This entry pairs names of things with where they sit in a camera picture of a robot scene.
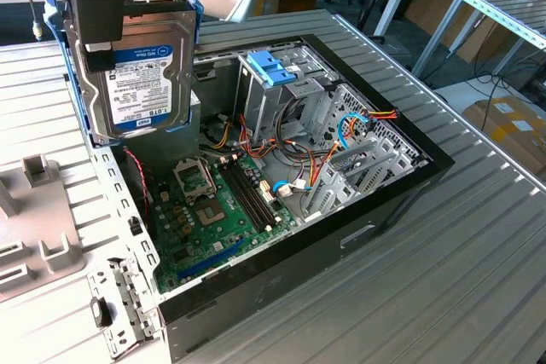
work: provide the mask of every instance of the green circuit board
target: green circuit board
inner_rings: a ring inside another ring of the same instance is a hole
[[[259,176],[251,158],[241,158],[237,164],[248,176]],[[200,197],[194,204],[186,201],[172,171],[156,177],[149,187],[153,198],[149,223],[153,224],[153,241],[161,261],[154,271],[160,293],[172,291],[296,225],[290,211],[280,202],[267,205],[264,201],[275,216],[276,225],[267,230],[257,228],[237,200],[234,188],[224,180],[218,164],[207,169],[217,192],[213,198]],[[188,176],[192,185],[200,183],[194,172],[188,172]]]

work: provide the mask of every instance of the blue drive bay latch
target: blue drive bay latch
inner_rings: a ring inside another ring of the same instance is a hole
[[[296,76],[288,72],[282,66],[281,61],[273,57],[267,50],[249,53],[248,62],[271,86],[292,83],[296,79]]]

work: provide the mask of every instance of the hard drive label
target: hard drive label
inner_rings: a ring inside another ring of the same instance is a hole
[[[172,46],[114,51],[115,70],[106,72],[112,121],[123,130],[150,126],[171,112],[172,83],[164,73]]]

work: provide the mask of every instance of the aluminum table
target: aluminum table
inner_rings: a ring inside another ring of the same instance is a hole
[[[546,346],[546,189],[338,16],[212,23],[202,48],[313,33],[456,164],[394,228],[184,359],[210,363],[534,363]],[[88,266],[0,304],[3,357],[110,362],[84,274],[123,246],[106,213],[53,43],[0,49],[0,169],[46,152]],[[122,362],[167,363],[154,341]]]
[[[451,45],[451,51],[456,50],[457,46],[467,38],[481,14],[490,17],[519,37],[514,47],[499,62],[493,74],[499,73],[506,66],[524,42],[539,49],[546,48],[546,0],[454,0],[413,67],[412,73],[415,76],[421,75],[464,3],[469,4],[475,10]]]

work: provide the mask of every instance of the yellow wire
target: yellow wire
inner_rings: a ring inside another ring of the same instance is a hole
[[[229,124],[226,123],[224,136],[222,137],[222,140],[218,144],[213,145],[212,148],[219,149],[225,145],[225,143],[228,141],[228,130],[229,130]]]
[[[392,110],[392,111],[370,111],[369,113],[373,114],[373,115],[387,115],[387,114],[393,114],[394,110]]]

